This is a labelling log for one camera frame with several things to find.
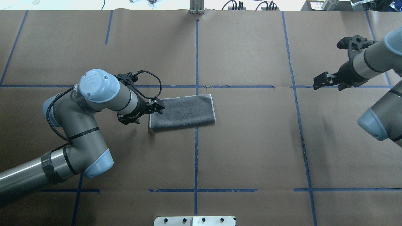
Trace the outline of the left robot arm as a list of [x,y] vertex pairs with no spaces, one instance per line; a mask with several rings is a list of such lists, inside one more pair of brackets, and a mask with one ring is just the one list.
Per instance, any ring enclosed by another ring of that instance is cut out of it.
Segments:
[[139,124],[139,117],[162,114],[158,96],[147,97],[135,86],[136,73],[113,75],[92,69],[79,83],[44,102],[42,112],[50,128],[67,143],[43,156],[1,173],[1,207],[82,174],[94,178],[113,164],[110,149],[94,115],[116,112],[120,123]]

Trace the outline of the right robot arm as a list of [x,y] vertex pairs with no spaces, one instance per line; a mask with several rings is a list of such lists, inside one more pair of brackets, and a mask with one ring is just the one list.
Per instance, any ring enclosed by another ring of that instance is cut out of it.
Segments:
[[[323,72],[313,79],[313,89],[336,86],[339,91],[357,88],[374,78],[393,71],[401,76],[401,28],[392,30],[381,40],[368,40],[360,35],[343,37],[336,47],[347,50],[348,60],[336,73]],[[378,141],[391,140],[401,145],[401,81],[394,86],[387,81],[388,91],[369,107],[358,125]]]

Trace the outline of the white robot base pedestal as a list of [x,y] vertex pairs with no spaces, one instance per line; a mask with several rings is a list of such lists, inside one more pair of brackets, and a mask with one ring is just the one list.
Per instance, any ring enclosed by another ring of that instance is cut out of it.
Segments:
[[236,226],[232,216],[164,216],[157,217],[154,226]]

